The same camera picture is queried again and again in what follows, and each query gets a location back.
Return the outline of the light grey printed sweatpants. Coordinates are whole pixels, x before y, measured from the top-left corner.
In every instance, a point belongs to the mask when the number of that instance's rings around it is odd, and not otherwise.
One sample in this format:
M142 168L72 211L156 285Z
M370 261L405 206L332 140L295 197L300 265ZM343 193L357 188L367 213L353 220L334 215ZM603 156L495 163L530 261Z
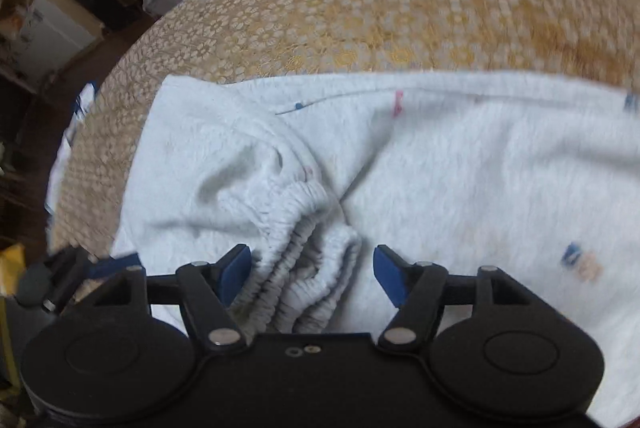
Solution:
M639 96L530 72L169 76L128 176L114 254L170 273L247 245L250 335L379 334L385 244L496 266L605 359L590 414L639 413Z

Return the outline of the blue white polo shirt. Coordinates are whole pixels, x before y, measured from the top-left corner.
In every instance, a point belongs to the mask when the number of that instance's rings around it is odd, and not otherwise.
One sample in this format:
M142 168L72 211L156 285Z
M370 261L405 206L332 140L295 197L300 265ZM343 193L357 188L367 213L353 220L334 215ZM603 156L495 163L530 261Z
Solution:
M49 174L46 198L44 199L44 209L50 217L55 214L56 204L60 197L61 185L64 178L66 166L70 160L72 153L72 145L78 127L85 122L89 111L96 99L96 84L90 82L85 84L84 88L75 98L72 117L67 127L63 131L58 152L56 152L55 160Z

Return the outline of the gold floral lace tablecloth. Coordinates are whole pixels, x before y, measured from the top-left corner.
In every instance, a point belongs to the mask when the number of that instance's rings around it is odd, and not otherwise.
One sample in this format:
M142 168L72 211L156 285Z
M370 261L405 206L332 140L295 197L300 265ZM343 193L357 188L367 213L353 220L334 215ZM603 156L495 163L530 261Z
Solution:
M110 249L143 124L170 74L529 70L639 86L639 0L185 0L126 51L79 126L49 245Z

